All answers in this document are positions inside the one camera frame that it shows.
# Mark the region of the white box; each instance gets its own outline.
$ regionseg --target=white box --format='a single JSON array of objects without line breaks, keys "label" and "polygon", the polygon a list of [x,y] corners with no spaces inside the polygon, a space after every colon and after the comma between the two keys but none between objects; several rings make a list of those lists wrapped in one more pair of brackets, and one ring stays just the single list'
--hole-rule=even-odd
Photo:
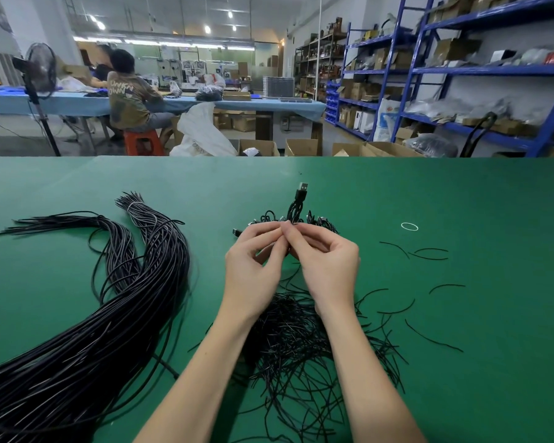
[{"label": "white box", "polygon": [[373,129],[373,122],[375,121],[375,119],[375,113],[364,111],[361,117],[361,123],[359,124],[359,132],[368,134],[371,133],[371,130]]},{"label": "white box", "polygon": [[354,129],[359,129],[359,125],[361,124],[361,117],[363,116],[363,113],[361,110],[358,110],[355,113],[355,123],[353,124]]}]

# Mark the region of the hand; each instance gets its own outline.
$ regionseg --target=hand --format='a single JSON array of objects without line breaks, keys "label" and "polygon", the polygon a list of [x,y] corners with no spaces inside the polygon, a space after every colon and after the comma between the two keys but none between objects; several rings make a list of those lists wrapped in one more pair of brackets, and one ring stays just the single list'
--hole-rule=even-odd
[{"label": "hand", "polygon": [[359,247],[323,227],[281,222],[281,230],[302,264],[303,278],[316,311],[329,313],[350,307],[359,269]]},{"label": "hand", "polygon": [[275,294],[287,250],[278,222],[249,225],[226,253],[226,287],[220,312],[257,320]]}]

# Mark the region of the fan stand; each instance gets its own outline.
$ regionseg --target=fan stand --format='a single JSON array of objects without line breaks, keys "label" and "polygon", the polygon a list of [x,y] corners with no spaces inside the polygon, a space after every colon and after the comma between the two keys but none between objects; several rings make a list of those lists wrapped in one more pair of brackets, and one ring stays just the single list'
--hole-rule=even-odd
[{"label": "fan stand", "polygon": [[25,93],[29,96],[30,102],[34,104],[35,109],[37,110],[37,114],[39,115],[39,121],[43,126],[43,129],[45,131],[45,134],[47,135],[47,140],[49,141],[51,148],[54,150],[55,156],[61,157],[61,154],[59,153],[59,149],[57,147],[57,143],[55,142],[55,138],[51,133],[49,124],[47,123],[47,117],[45,116],[45,113],[43,113],[43,110],[41,109],[41,105],[39,105],[39,96],[37,95],[37,91],[35,90],[35,87],[33,87],[33,84],[30,83],[29,75],[26,72],[22,74],[22,80],[25,83]]}]

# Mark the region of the green workbench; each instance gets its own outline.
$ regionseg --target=green workbench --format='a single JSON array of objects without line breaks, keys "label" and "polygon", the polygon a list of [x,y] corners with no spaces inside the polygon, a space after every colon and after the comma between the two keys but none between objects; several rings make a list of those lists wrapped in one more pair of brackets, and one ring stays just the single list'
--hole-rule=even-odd
[{"label": "green workbench", "polygon": [[[114,204],[123,191],[185,221],[192,296],[171,359],[180,372],[218,310],[232,228],[267,209],[285,214],[300,182],[309,183],[303,215],[328,217],[361,248],[357,297],[389,289],[368,297],[363,312],[379,322],[377,311],[416,299],[386,329],[410,364],[400,364],[404,399],[429,440],[554,442],[554,159],[0,158],[0,230],[11,218],[74,210],[129,225]],[[96,309],[88,235],[0,237],[0,362]],[[380,241],[447,249],[449,260],[407,259]],[[429,294],[445,283],[466,287]],[[464,353],[426,341],[405,319]],[[130,443],[172,382],[163,372],[96,443]],[[261,391],[249,389],[241,410],[261,404]],[[264,435],[264,413],[221,422],[230,435],[214,439]],[[348,430],[329,441],[350,442]]]}]

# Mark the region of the standing fan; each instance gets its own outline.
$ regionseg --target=standing fan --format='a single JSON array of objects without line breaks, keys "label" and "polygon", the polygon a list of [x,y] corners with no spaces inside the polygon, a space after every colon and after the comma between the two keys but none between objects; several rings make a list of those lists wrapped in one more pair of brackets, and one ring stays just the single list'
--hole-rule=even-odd
[{"label": "standing fan", "polygon": [[55,91],[55,54],[53,50],[46,44],[32,44],[26,53],[26,60],[13,57],[12,65],[22,73],[25,93],[29,96],[30,102],[35,104],[39,121],[54,154],[60,157],[55,138],[47,124],[47,117],[39,105],[39,98],[47,99]]}]

